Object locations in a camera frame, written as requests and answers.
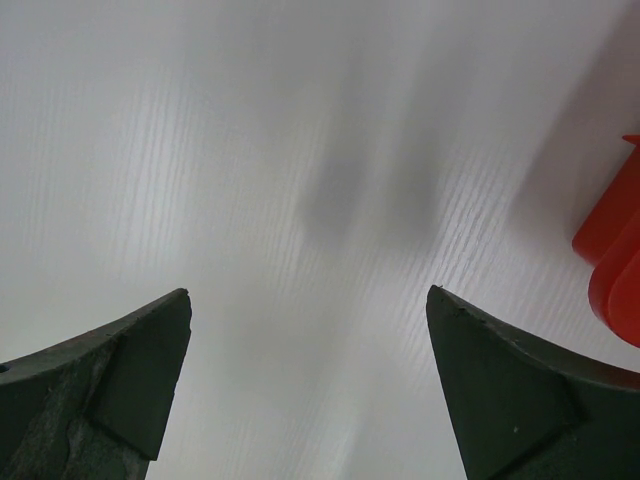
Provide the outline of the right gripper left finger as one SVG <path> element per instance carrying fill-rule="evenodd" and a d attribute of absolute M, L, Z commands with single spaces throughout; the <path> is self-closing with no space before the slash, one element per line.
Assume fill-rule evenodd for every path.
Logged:
<path fill-rule="evenodd" d="M 191 316 L 179 288 L 2 363 L 2 478 L 145 478 L 159 456 Z"/>

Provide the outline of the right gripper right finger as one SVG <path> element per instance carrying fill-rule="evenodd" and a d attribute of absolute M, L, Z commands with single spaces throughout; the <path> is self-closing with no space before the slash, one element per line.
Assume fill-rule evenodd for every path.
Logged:
<path fill-rule="evenodd" d="M 636 479 L 639 375 L 432 286 L 427 324 L 469 479 Z"/>

